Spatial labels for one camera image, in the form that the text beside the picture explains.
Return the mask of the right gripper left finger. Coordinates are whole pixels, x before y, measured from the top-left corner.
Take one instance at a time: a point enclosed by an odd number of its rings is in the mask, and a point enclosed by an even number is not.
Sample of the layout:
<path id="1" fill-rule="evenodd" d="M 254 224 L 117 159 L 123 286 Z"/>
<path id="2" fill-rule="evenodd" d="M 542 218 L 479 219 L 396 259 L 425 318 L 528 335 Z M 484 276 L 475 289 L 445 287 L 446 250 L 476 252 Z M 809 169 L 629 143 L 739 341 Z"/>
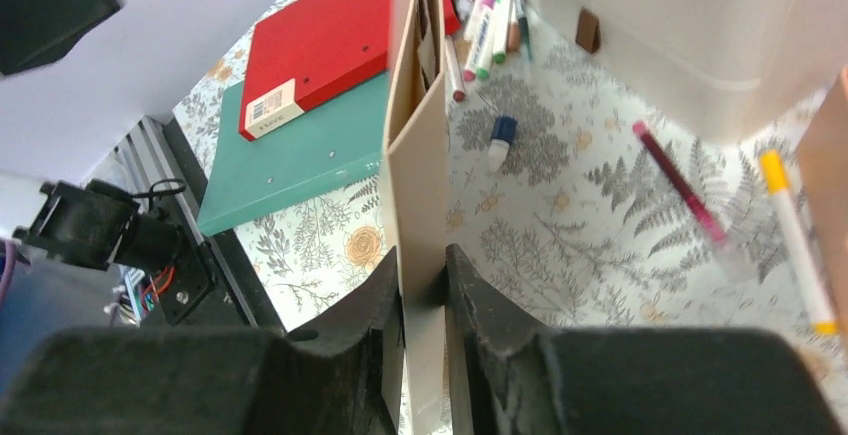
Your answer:
<path id="1" fill-rule="evenodd" d="M 397 256 L 282 334 L 239 327 L 80 328 L 24 364 L 5 434 L 394 434 L 403 335 Z"/>

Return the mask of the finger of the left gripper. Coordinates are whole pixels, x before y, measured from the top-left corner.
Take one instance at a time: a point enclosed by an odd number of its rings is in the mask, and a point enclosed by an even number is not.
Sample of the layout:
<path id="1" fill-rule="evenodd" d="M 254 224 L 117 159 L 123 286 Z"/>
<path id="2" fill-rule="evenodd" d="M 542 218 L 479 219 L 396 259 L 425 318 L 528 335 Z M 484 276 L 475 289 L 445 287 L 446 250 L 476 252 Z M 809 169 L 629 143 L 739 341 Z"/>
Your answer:
<path id="1" fill-rule="evenodd" d="M 1 0 L 1 75 L 61 60 L 122 8 L 122 0 Z"/>

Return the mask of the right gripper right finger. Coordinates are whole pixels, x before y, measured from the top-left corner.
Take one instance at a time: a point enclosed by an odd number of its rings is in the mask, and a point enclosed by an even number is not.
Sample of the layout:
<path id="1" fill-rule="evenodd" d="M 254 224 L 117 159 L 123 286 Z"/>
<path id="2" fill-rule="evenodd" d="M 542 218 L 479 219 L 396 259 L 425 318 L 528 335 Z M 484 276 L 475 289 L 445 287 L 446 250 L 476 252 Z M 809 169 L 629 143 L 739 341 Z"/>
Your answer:
<path id="1" fill-rule="evenodd" d="M 796 351 L 760 329 L 553 328 L 446 250 L 457 434 L 837 434 Z"/>

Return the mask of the beige folder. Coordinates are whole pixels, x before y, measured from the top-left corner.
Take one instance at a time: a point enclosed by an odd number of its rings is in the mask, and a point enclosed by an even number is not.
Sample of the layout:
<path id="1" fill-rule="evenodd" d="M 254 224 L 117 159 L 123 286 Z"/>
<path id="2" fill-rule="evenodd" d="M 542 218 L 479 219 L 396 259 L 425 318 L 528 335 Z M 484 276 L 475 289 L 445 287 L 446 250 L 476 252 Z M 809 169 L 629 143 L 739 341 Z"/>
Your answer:
<path id="1" fill-rule="evenodd" d="M 441 425 L 445 265 L 446 75 L 442 0 L 392 0 L 389 100 L 383 136 L 384 221 L 403 303 L 414 434 Z"/>

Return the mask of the red folder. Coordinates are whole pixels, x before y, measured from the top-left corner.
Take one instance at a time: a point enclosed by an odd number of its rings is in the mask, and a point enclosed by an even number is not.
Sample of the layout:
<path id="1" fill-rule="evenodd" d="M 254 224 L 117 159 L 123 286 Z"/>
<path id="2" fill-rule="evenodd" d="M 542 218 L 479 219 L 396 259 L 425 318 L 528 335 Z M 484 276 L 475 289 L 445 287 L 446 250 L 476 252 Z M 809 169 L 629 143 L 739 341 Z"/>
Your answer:
<path id="1" fill-rule="evenodd" d="M 238 112 L 249 142 L 381 143 L 445 99 L 449 0 L 297 0 L 260 21 Z"/>

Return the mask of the teal folder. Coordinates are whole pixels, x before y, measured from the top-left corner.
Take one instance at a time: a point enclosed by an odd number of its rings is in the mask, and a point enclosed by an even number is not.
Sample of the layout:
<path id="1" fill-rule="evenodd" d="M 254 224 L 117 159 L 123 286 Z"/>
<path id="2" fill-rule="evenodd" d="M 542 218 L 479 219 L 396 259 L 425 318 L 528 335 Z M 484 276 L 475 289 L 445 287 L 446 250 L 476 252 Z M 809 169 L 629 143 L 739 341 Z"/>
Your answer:
<path id="1" fill-rule="evenodd" d="M 238 132 L 244 85 L 226 89 L 198 230 L 213 236 L 376 174 L 388 85 L 382 73 L 253 142 Z"/>

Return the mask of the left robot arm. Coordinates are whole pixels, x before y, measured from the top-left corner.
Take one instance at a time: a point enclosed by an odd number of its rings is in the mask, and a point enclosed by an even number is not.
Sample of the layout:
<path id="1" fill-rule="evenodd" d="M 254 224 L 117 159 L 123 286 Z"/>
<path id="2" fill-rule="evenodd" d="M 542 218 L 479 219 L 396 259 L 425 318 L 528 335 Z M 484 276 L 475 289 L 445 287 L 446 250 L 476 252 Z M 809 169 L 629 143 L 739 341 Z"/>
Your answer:
<path id="1" fill-rule="evenodd" d="M 120 0 L 1 0 L 1 73 L 54 64 L 122 8 Z M 148 272 L 173 265 L 187 237 L 154 202 L 184 192 L 166 178 L 140 193 L 93 179 L 84 186 L 4 172 L 1 237 L 65 264 L 105 270 L 122 263 Z"/>

